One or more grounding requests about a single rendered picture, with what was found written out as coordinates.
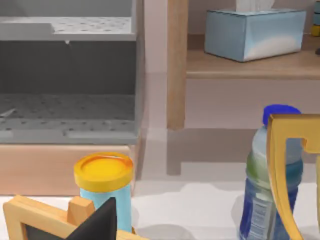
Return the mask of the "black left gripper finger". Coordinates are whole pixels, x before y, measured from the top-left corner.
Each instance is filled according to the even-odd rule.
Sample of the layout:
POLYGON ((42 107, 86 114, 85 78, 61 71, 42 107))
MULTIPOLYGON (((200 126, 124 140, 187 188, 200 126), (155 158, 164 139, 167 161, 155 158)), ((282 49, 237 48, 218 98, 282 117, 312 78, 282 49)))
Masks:
POLYGON ((110 197, 89 218, 79 225, 66 240, 116 240, 116 198, 110 197))

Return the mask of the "light blue can yellow lid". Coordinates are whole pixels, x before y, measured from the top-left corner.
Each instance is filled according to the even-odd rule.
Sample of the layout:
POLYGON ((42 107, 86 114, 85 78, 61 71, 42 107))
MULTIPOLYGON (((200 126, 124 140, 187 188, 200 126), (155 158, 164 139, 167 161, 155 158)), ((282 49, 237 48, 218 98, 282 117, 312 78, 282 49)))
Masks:
POLYGON ((116 200, 117 227, 132 233, 131 181, 134 164, 131 158, 117 152, 98 152, 78 160, 74 180, 82 198, 93 201, 99 209, 108 199, 116 200))

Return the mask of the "wooden framed blackboard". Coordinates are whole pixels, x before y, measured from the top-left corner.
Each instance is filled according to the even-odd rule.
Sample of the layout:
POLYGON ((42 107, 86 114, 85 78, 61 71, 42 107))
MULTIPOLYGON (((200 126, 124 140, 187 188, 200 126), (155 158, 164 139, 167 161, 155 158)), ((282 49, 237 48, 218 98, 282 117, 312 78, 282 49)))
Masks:
MULTIPOLYGON (((80 196, 75 196, 69 201, 67 210, 20 195, 3 204, 9 240, 30 240, 28 227, 67 240, 67 237, 96 210, 91 200, 80 196)), ((117 228, 116 240, 149 239, 117 228)))

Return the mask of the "grey pierced drawer inside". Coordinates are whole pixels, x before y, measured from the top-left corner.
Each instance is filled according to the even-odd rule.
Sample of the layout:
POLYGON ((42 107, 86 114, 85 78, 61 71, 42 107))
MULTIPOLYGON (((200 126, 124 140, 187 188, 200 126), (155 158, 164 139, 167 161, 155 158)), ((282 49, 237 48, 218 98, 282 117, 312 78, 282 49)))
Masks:
POLYGON ((144 6, 144 0, 0 0, 0 144, 135 144, 144 6))

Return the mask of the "blue capped drink bottle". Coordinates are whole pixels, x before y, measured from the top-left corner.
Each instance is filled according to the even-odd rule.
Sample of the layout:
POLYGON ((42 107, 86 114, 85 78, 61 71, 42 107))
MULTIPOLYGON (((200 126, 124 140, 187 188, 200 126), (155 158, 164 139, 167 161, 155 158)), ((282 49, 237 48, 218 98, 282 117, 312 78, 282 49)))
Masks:
MULTIPOLYGON (((239 240, 291 240, 274 204, 266 158, 267 126, 270 114, 300 114, 286 104, 271 104, 263 109, 262 123, 252 139, 246 161, 246 180, 239 240)), ((302 180, 302 146, 299 138, 286 142, 286 181, 293 212, 302 180)))

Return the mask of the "gold trophy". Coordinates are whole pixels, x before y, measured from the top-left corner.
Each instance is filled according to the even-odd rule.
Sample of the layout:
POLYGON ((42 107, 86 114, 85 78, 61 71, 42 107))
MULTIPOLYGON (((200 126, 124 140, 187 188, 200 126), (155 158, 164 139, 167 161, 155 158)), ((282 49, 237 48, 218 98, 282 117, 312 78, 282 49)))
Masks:
POLYGON ((275 206, 292 240, 304 240, 291 211, 286 180, 287 139, 301 139, 304 151, 316 154, 317 221, 320 230, 320 114, 271 114, 266 158, 275 206))

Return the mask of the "wooden open shelf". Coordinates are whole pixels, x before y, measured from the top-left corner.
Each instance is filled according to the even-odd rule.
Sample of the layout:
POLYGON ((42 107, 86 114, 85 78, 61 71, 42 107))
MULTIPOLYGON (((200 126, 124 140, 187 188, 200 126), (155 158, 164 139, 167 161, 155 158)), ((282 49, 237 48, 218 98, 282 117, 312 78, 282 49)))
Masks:
POLYGON ((255 129, 265 105, 291 104, 320 114, 320 37, 306 34, 299 52, 250 62, 204 53, 204 35, 188 24, 203 22, 189 8, 205 0, 167 3, 167 128, 255 129))

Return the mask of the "light blue tissue box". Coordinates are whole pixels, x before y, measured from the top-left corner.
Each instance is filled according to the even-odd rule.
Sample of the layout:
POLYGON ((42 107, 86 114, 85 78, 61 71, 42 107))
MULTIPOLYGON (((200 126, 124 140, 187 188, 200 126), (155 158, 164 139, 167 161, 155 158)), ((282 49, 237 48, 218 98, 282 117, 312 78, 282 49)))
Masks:
POLYGON ((299 52, 306 11, 270 9, 236 12, 208 10, 204 52, 237 62, 249 62, 299 52))

